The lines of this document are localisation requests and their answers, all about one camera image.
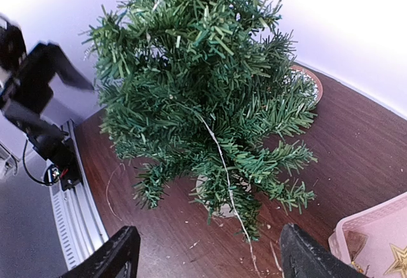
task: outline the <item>wire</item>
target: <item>wire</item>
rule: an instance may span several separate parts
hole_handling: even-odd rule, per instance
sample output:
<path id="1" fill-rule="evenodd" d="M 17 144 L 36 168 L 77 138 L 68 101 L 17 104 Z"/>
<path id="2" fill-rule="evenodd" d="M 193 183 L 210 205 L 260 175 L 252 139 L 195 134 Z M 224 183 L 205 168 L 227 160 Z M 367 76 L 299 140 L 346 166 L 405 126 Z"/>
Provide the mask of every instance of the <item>wire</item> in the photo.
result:
<path id="1" fill-rule="evenodd" d="M 68 171 L 69 171 L 69 169 L 68 169 L 68 168 L 66 168 L 65 170 L 63 170 L 59 178 L 61 178 L 61 179 L 62 179 L 62 178 L 65 176 L 65 174 L 67 174 L 67 173 L 68 173 Z"/>
<path id="2" fill-rule="evenodd" d="M 27 166 L 25 164 L 25 151 L 27 149 L 27 145 L 28 145 L 28 140 L 25 141 L 24 150 L 23 150 L 23 168 L 24 168 L 25 173 L 27 173 L 28 177 L 31 178 L 33 181 L 35 181 L 37 184 L 44 184 L 45 186 L 52 186 L 53 184 L 55 184 L 55 180 L 53 180 L 52 182 L 39 181 L 34 176 L 32 176 L 30 172 L 28 172 Z"/>

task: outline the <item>white wall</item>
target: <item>white wall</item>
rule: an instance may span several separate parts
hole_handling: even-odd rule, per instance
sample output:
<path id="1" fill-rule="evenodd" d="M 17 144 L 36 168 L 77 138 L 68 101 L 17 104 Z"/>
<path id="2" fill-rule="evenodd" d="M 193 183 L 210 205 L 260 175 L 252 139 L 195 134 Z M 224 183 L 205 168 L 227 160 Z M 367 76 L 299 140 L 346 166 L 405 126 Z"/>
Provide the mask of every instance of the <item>white wall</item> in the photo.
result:
<path id="1" fill-rule="evenodd" d="M 283 0 L 297 61 L 407 119 L 407 0 Z"/>
<path id="2" fill-rule="evenodd" d="M 0 13 L 17 23 L 23 32 L 27 50 L 38 41 L 58 43 L 71 62 L 93 82 L 94 60 L 85 60 L 87 46 L 81 45 L 88 25 L 96 25 L 102 13 L 101 5 L 107 10 L 116 6 L 117 0 L 0 0 Z M 97 95 L 66 87 L 57 78 L 52 81 L 56 102 L 47 108 L 48 119 L 60 123 L 70 118 L 77 122 L 99 110 Z M 0 116 L 0 142 L 20 157 L 25 137 L 13 125 Z"/>

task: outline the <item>terracotta pot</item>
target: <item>terracotta pot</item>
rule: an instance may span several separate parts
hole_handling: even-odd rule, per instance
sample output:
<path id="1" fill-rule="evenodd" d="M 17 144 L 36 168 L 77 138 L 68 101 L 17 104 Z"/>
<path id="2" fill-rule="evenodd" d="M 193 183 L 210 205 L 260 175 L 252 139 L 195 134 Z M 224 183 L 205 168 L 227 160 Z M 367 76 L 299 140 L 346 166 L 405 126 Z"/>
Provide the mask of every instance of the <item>terracotta pot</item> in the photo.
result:
<path id="1" fill-rule="evenodd" d="M 315 86 L 317 88 L 317 98 L 315 99 L 315 104 L 317 104 L 320 99 L 322 98 L 322 94 L 324 93 L 324 88 L 322 87 L 322 83 L 319 80 L 319 78 L 313 73 L 312 71 L 300 66 L 300 65 L 294 65 L 291 67 L 291 69 L 299 71 L 302 75 L 308 76 L 312 79 L 312 81 L 315 82 Z"/>

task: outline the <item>gray floor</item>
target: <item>gray floor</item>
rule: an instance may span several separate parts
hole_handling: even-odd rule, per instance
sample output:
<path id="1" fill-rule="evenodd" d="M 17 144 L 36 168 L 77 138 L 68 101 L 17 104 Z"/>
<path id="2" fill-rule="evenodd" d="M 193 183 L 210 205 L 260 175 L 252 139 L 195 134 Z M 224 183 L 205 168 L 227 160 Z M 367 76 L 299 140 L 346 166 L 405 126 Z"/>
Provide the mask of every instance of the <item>gray floor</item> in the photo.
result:
<path id="1" fill-rule="evenodd" d="M 36 177 L 45 169 L 37 154 L 27 165 Z M 66 271 L 49 189 L 31 181 L 21 167 L 0 181 L 0 278 L 48 278 Z"/>

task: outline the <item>robotic arm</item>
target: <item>robotic arm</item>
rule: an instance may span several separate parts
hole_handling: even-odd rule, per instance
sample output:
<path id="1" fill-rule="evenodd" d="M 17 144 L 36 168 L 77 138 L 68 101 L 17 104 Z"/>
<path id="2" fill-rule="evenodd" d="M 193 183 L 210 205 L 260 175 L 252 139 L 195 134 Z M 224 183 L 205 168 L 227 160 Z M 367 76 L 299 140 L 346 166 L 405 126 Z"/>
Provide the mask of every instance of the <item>robotic arm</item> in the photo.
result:
<path id="1" fill-rule="evenodd" d="M 65 85 L 93 90 L 92 84 L 53 43 L 38 43 L 27 54 L 21 30 L 4 20 L 0 26 L 0 110 L 12 124 L 27 134 L 33 149 L 60 171 L 63 190 L 81 181 L 72 141 L 56 125 L 40 118 L 53 97 L 49 82 L 57 74 Z"/>

